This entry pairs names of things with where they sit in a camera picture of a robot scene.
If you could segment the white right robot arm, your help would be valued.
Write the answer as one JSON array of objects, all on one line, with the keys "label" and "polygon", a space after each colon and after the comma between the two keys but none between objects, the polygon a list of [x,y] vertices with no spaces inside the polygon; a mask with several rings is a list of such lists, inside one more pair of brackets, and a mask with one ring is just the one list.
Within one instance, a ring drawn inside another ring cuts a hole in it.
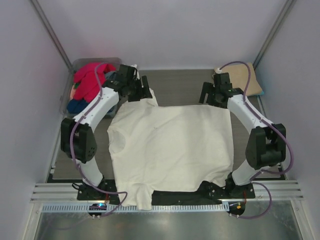
[{"label": "white right robot arm", "polygon": [[257,111],[244,92],[233,87],[228,73],[215,73],[212,83],[204,82],[199,102],[229,110],[248,131],[245,161],[228,175],[224,192],[231,198],[250,195],[251,180],[286,159],[286,128]]}]

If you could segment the clear plastic bin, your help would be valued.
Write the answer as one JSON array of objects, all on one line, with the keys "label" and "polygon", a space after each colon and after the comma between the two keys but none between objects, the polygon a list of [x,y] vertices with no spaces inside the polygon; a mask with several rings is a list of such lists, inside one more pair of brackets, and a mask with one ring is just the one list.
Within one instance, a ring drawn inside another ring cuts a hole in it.
[{"label": "clear plastic bin", "polygon": [[62,112],[75,116],[84,110],[99,94],[99,85],[114,78],[121,63],[117,57],[76,60],[67,80]]}]

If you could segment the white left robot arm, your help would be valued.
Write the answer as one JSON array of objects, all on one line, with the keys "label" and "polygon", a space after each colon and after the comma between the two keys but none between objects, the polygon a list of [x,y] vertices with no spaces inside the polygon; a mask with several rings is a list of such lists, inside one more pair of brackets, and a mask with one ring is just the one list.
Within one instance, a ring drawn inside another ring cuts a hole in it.
[{"label": "white left robot arm", "polygon": [[72,119],[65,118],[60,127],[60,148],[72,159],[79,171],[83,184],[79,191],[94,191],[105,194],[105,179],[100,172],[95,155],[98,149],[94,132],[107,112],[118,104],[121,98],[129,102],[152,98],[148,79],[140,76],[138,66],[121,64],[114,77],[100,81],[98,69],[94,68],[98,93],[88,106]]}]

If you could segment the white t shirt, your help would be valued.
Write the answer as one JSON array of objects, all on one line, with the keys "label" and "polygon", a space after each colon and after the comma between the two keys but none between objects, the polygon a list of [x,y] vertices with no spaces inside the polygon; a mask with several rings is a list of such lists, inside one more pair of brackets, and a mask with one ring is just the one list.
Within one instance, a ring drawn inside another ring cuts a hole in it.
[{"label": "white t shirt", "polygon": [[234,164],[230,111],[210,105],[159,106],[155,97],[121,105],[107,129],[125,207],[150,210],[154,191],[225,186]]}]

